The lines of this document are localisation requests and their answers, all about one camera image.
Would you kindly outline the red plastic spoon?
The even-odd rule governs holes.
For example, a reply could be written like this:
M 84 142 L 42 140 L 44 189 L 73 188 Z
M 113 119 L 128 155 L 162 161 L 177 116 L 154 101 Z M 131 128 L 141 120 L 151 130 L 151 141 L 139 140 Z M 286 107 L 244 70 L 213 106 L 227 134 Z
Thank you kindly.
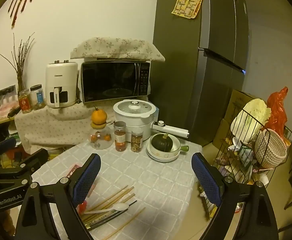
M 76 207 L 77 213 L 81 216 L 86 212 L 86 208 L 87 208 L 87 201 L 84 200 L 83 203 L 79 204 Z

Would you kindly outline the black chopstick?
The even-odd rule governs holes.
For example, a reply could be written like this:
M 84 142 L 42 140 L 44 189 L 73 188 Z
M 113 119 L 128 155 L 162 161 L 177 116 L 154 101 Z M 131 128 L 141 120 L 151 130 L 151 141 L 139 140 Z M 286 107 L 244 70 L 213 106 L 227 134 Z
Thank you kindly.
M 134 205 L 136 202 L 137 202 L 137 200 L 134 200 L 132 203 L 128 204 L 129 207 Z M 110 211 L 110 212 L 102 213 L 101 217 L 99 217 L 99 218 L 97 218 L 97 219 L 95 219 L 95 220 L 93 220 L 91 222 L 88 222 L 86 224 L 86 229 L 88 231 L 93 230 L 93 229 L 101 226 L 102 224 L 105 224 L 105 223 L 109 222 L 110 220 L 113 220 L 116 217 L 122 215 L 127 210 L 124 210 L 124 211 Z

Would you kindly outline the pink utensil holder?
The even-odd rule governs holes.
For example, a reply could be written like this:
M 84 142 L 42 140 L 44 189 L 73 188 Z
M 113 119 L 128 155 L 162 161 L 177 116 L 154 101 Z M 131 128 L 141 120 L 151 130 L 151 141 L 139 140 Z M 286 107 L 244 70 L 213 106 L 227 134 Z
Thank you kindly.
M 80 166 L 79 166 L 78 164 L 74 164 L 74 165 L 72 166 L 72 168 L 69 170 L 69 172 L 68 172 L 68 174 L 66 175 L 66 177 L 70 178 L 71 175 L 75 172 L 75 170 L 76 170 L 77 168 L 80 168 Z M 93 185 L 92 185 L 92 186 L 90 187 L 90 189 L 89 189 L 89 192 L 88 192 L 88 194 L 87 194 L 87 198 L 90 197 L 90 195 L 92 194 L 94 188 L 95 188 L 95 184 L 93 183 Z

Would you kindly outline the floral cloth on cabinet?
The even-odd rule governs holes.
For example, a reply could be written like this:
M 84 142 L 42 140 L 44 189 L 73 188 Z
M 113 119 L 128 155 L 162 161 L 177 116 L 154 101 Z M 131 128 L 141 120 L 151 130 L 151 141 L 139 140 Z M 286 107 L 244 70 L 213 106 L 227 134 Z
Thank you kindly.
M 15 124 L 26 153 L 33 154 L 40 148 L 51 150 L 85 142 L 92 131 L 91 115 L 95 108 L 106 112 L 107 121 L 113 122 L 113 106 L 120 99 L 77 103 L 64 108 L 48 106 L 29 113 L 18 113 Z

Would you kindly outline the woven basket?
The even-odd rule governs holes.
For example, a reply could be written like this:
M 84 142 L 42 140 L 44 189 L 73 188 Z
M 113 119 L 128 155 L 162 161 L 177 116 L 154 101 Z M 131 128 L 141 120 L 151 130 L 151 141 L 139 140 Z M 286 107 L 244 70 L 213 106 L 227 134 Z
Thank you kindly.
M 263 168 L 276 168 L 287 156 L 284 140 L 272 129 L 259 132 L 254 145 L 254 154 Z

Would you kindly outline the red label jar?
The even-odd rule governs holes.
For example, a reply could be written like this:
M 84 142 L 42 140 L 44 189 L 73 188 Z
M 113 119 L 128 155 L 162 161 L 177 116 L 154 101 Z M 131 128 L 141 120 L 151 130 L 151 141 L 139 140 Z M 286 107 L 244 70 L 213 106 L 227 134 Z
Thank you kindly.
M 21 108 L 22 113 L 29 113 L 32 111 L 29 89 L 24 89 L 20 91 L 19 96 L 18 96 L 18 102 L 19 102 L 19 106 Z

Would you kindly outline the blue label jar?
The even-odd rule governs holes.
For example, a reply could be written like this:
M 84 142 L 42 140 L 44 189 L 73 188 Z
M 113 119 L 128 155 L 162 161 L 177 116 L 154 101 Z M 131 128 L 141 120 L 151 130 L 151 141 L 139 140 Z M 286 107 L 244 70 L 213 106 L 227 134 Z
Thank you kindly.
M 34 110 L 45 107 L 44 93 L 41 84 L 30 87 L 31 105 Z

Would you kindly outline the napa cabbage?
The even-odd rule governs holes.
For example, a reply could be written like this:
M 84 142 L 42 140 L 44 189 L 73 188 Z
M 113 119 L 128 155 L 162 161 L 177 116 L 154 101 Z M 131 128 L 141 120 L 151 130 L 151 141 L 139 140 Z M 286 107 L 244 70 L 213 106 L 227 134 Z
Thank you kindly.
M 248 144 L 271 116 L 271 108 L 262 99 L 249 101 L 231 123 L 232 134 Z

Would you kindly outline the grey checked tablecloth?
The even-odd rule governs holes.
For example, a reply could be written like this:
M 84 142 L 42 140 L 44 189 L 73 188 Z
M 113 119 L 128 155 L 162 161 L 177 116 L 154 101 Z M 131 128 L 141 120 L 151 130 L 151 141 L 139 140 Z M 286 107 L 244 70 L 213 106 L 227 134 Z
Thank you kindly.
M 87 200 L 92 206 L 124 186 L 132 190 L 137 202 L 124 214 L 91 231 L 94 239 L 103 239 L 128 221 L 143 207 L 146 209 L 110 239 L 173 239 L 189 206 L 195 175 L 191 167 L 192 155 L 202 147 L 192 142 L 187 153 L 170 163 L 149 158 L 147 151 L 118 152 L 114 146 L 96 150 L 83 142 L 44 164 L 32 176 L 40 185 L 54 184 L 66 176 L 74 164 L 82 165 L 91 153 L 101 157 L 101 168 L 95 188 Z

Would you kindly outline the glass jar with oranges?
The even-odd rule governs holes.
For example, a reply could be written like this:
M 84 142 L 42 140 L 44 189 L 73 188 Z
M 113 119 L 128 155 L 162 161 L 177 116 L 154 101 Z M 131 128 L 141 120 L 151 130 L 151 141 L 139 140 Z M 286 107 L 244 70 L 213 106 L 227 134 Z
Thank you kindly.
M 104 150 L 113 144 L 113 130 L 111 130 L 107 123 L 97 125 L 94 122 L 90 124 L 91 130 L 89 133 L 90 145 L 97 150 Z

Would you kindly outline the orange plastic bag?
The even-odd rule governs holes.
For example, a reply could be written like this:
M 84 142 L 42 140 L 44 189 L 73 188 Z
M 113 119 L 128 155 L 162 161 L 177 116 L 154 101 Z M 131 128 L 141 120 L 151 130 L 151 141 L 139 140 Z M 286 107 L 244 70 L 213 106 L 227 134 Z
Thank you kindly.
M 265 128 L 274 130 L 282 139 L 284 137 L 284 127 L 287 122 L 287 115 L 284 109 L 284 99 L 288 93 L 288 87 L 284 87 L 279 92 L 272 93 L 267 100 L 267 107 L 271 108 L 271 116 L 265 124 Z

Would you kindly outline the stacked white plates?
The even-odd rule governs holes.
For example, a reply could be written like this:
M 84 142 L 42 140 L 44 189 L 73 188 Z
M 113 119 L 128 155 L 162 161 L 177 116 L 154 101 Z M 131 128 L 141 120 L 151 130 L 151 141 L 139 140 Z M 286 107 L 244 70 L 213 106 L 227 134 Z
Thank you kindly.
M 146 149 L 147 149 L 148 156 L 151 159 L 158 161 L 160 163 L 169 163 L 176 160 L 179 157 L 180 150 L 181 150 L 180 147 L 175 147 L 175 145 L 173 145 L 173 148 L 172 148 L 173 151 L 161 152 L 155 149 L 150 142 L 148 142 Z

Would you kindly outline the large orange fruit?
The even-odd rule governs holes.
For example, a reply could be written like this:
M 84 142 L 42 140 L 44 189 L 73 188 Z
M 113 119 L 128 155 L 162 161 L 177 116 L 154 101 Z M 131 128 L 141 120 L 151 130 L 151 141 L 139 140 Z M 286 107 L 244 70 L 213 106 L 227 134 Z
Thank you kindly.
M 91 115 L 91 121 L 95 125 L 103 125 L 107 121 L 107 113 L 104 110 L 95 107 L 95 110 Z

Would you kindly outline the dried branches in vase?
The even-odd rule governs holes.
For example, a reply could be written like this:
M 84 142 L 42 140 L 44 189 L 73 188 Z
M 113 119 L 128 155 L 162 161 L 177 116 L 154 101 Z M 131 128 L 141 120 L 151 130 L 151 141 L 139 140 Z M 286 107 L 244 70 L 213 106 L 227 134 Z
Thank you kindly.
M 21 91 L 25 90 L 25 85 L 23 82 L 24 67 L 29 51 L 35 40 L 33 38 L 34 34 L 35 33 L 32 33 L 26 40 L 21 39 L 19 44 L 16 44 L 15 34 L 13 34 L 13 48 L 11 50 L 11 60 L 0 53 L 0 56 L 13 67 L 16 73 L 18 95 Z

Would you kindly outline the white air fryer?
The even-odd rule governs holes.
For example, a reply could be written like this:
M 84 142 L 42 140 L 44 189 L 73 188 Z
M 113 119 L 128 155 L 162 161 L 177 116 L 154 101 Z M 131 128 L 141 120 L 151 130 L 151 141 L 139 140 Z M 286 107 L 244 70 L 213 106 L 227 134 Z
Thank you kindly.
M 45 69 L 45 99 L 50 108 L 69 107 L 77 100 L 78 64 L 59 62 L 48 64 Z

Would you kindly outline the dark green pumpkin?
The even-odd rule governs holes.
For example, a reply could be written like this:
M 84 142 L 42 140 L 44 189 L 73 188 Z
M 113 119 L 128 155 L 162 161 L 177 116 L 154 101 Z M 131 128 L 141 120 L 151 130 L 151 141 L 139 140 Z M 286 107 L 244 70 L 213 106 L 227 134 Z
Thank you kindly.
M 168 133 L 156 134 L 151 140 L 152 146 L 162 152 L 169 152 L 173 148 L 173 140 Z

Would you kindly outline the red goji berry jar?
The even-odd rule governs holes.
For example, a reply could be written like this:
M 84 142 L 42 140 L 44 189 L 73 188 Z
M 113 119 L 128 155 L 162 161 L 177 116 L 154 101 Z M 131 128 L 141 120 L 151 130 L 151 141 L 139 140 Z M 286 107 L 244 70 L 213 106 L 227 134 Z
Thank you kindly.
M 126 123 L 116 121 L 114 123 L 115 149 L 119 152 L 126 150 Z

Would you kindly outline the dried slices jar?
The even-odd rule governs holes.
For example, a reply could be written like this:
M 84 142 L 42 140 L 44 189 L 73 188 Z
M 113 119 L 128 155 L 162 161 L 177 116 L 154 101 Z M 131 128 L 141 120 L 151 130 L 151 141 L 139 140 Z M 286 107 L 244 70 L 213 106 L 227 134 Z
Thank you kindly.
M 131 150 L 132 152 L 140 152 L 143 144 L 143 131 L 136 127 L 131 132 Z

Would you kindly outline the black microwave oven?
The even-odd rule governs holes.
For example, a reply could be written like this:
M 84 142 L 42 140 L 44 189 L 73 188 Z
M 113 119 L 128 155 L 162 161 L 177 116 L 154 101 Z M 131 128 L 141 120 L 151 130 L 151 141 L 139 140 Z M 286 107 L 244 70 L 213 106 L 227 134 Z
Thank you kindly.
M 97 60 L 81 65 L 82 100 L 90 103 L 148 95 L 150 63 Z

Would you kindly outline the white electric cooking pot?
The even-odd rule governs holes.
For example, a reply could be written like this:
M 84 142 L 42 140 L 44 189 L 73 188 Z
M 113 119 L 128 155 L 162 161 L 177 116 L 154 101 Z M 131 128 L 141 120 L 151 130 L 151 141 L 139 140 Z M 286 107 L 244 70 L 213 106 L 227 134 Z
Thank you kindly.
M 187 129 L 167 125 L 158 120 L 159 109 L 152 103 L 137 99 L 126 99 L 113 106 L 115 120 L 126 123 L 126 140 L 131 141 L 131 133 L 143 132 L 143 140 L 147 140 L 152 131 L 169 133 L 178 137 L 188 138 Z

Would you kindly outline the floral cloth on microwave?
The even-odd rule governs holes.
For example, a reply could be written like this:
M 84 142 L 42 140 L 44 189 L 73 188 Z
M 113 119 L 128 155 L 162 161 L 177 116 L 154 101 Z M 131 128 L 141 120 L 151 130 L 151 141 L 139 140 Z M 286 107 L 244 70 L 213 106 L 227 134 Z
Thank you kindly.
M 127 59 L 164 62 L 166 59 L 150 42 L 132 38 L 93 37 L 70 54 L 71 59 Z

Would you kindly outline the grey refrigerator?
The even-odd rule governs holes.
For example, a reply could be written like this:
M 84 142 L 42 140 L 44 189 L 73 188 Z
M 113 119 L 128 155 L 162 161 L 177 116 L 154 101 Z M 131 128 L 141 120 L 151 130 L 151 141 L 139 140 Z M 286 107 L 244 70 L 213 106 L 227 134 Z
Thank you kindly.
M 196 18 L 173 14 L 177 0 L 157 0 L 153 43 L 164 62 L 150 69 L 149 100 L 167 125 L 191 142 L 213 141 L 233 90 L 244 83 L 249 52 L 245 0 L 202 0 Z

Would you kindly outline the yellow paper on fridge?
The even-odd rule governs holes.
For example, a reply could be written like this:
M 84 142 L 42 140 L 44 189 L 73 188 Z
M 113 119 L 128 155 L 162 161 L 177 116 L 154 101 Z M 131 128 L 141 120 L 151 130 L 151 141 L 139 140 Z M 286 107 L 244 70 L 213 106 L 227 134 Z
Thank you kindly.
M 174 6 L 173 15 L 187 19 L 194 19 L 198 15 L 203 0 L 177 0 Z

